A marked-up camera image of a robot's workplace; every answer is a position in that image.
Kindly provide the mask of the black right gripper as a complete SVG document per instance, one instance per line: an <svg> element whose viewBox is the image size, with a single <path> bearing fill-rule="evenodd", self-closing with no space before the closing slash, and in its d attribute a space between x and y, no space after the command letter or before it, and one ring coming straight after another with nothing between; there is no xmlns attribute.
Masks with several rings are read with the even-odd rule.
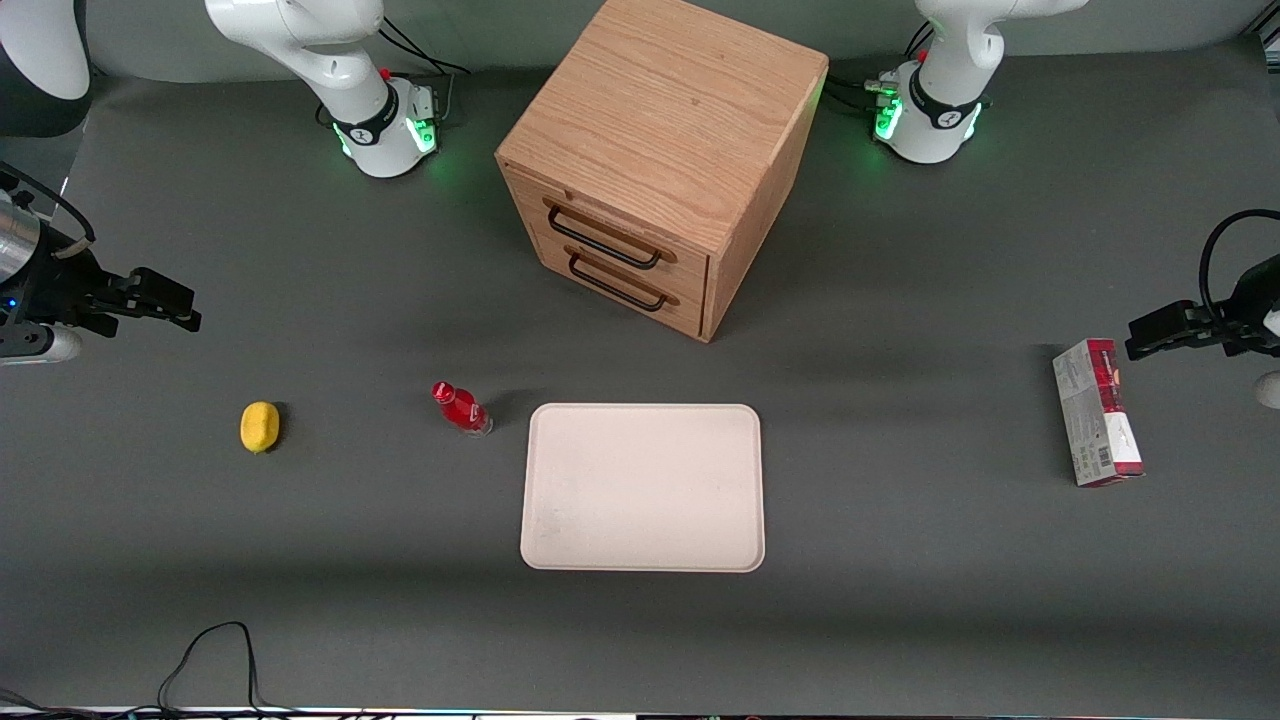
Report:
<svg viewBox="0 0 1280 720"><path fill-rule="evenodd" d="M116 315L157 319L191 333L200 331L202 315L195 310L191 288L145 266L119 281L87 249L70 258L55 258L54 251L65 240L61 232L42 232L32 258L3 282L4 325L32 322L114 337ZM116 291L119 300L111 301Z"/></svg>

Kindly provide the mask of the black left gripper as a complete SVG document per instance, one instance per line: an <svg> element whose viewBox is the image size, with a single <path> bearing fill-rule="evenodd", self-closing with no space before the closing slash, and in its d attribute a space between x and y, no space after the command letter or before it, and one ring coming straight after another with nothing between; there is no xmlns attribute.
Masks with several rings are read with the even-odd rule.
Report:
<svg viewBox="0 0 1280 720"><path fill-rule="evenodd" d="M1129 323L1126 356L1137 363L1176 348L1213 347L1224 342L1224 355L1245 352L1279 356L1277 337L1279 255L1274 255L1242 274L1220 313L1235 337L1224 342L1210 311L1190 300L1178 300L1157 307Z"/></svg>

